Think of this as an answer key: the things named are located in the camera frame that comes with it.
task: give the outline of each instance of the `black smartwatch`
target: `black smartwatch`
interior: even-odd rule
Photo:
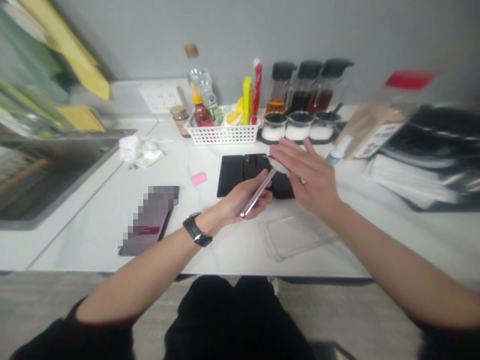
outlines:
[[[200,245],[202,248],[206,247],[214,239],[211,236],[205,235],[195,223],[195,218],[200,215],[200,212],[196,212],[192,215],[189,215],[183,220],[183,226],[186,231],[190,234],[193,242],[197,245]]]

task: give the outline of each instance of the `hand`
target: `hand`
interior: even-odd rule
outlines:
[[[343,204],[337,193],[335,170],[315,152],[308,138],[303,144],[306,151],[293,141],[282,138],[279,145],[270,146],[270,154],[290,170],[289,179],[297,201],[325,218]]]
[[[222,227],[241,221],[240,212],[248,204],[267,175],[268,171],[264,169],[257,177],[241,182],[235,186],[225,198],[197,217],[195,222],[198,228],[205,234],[213,236]],[[272,201],[272,192],[264,190],[256,202],[256,205],[245,217],[245,220],[257,217]]]

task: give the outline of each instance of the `floor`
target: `floor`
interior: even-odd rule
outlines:
[[[105,277],[88,272],[0,275],[0,360],[64,316]],[[238,280],[226,278],[232,284]],[[174,283],[135,325],[137,359],[163,358],[163,336],[194,279]],[[309,341],[335,340],[358,360],[416,358],[419,331],[376,284],[278,282],[281,303]]]

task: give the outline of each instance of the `wrist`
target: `wrist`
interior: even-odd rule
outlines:
[[[202,233],[215,236],[225,225],[221,212],[215,206],[202,212],[195,218],[195,224]]]
[[[328,226],[332,227],[344,216],[348,208],[349,206],[339,199],[335,204],[329,205],[326,210],[315,211],[315,214]]]

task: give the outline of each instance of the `yellow bottle cap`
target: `yellow bottle cap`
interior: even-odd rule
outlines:
[[[203,104],[204,98],[202,97],[201,94],[198,93],[197,87],[195,86],[195,84],[192,82],[190,85],[191,85],[191,89],[193,90],[193,95],[191,96],[191,100],[193,101],[193,103],[195,105]]]

